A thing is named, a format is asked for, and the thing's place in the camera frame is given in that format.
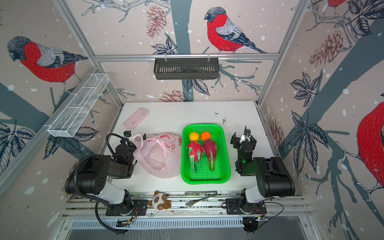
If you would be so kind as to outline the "pink plastic bag with fruit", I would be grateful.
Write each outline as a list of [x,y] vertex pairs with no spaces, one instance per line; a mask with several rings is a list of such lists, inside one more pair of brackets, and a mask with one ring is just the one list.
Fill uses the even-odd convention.
[[170,179],[181,174],[182,138],[174,134],[150,135],[143,141],[135,135],[130,141],[137,147],[134,158],[150,175]]

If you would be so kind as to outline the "red dragon fruit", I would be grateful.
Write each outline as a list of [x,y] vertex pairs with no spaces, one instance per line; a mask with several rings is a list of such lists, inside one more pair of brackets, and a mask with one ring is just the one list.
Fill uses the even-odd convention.
[[198,142],[190,142],[187,146],[191,169],[198,172],[202,160],[203,147]]
[[217,159],[216,142],[211,140],[211,139],[205,140],[203,149],[204,149],[204,153],[205,153],[206,157],[209,160],[209,168],[211,171],[214,171],[215,170],[215,162]]

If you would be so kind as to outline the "orange fruit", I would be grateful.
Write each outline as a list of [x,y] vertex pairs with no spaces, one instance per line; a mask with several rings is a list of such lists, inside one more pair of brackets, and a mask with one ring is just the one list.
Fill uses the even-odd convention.
[[206,140],[211,139],[211,134],[209,132],[203,132],[201,133],[201,140],[205,142]]

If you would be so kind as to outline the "green plastic basket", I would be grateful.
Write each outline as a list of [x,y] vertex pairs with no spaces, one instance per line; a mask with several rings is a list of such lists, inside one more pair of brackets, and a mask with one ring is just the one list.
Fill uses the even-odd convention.
[[[198,143],[203,147],[204,142],[201,140],[201,133],[209,132],[211,140],[217,145],[217,159],[215,162],[215,170],[209,168],[209,160],[203,149],[202,160],[197,173],[191,169],[187,146],[190,144],[189,134],[196,132],[200,135]],[[231,176],[231,167],[228,156],[227,143],[225,133],[222,127],[215,124],[197,124],[189,125],[184,128],[182,135],[182,163],[181,176],[183,180],[191,185],[197,184],[223,184],[227,182]]]

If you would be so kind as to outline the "yellow fruit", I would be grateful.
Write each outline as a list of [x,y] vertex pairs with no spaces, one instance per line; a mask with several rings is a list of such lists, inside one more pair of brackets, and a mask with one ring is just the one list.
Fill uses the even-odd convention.
[[200,139],[200,135],[196,132],[192,132],[189,134],[189,139],[191,142],[198,142]]

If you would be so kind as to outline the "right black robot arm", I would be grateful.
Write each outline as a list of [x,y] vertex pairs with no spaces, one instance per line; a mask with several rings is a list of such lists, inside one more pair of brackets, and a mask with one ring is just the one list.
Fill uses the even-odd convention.
[[239,138],[233,134],[231,145],[238,152],[236,172],[242,177],[255,177],[250,188],[243,189],[237,199],[226,199],[228,215],[266,214],[264,201],[295,195],[295,185],[280,157],[253,157],[257,140],[245,129]]

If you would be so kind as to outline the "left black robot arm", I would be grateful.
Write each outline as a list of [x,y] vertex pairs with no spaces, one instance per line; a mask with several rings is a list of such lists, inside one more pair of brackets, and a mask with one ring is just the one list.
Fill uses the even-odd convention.
[[65,191],[87,198],[107,207],[106,216],[144,216],[147,200],[132,200],[129,191],[110,183],[111,179],[129,179],[137,163],[133,153],[136,145],[130,141],[131,131],[120,136],[107,134],[106,143],[110,155],[84,157],[75,167],[65,183]]

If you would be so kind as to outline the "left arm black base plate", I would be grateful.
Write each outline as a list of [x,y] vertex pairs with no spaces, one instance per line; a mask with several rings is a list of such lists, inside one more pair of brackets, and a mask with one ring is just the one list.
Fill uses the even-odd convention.
[[145,216],[148,200],[131,200],[128,202],[128,205],[119,204],[119,205],[109,205],[107,207],[105,215],[107,217],[123,217],[123,216]]

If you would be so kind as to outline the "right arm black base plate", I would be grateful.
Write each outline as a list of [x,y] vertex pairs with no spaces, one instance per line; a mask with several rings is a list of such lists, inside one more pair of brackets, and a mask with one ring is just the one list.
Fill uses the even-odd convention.
[[240,198],[228,198],[222,204],[228,215],[266,215],[264,203],[250,204]]

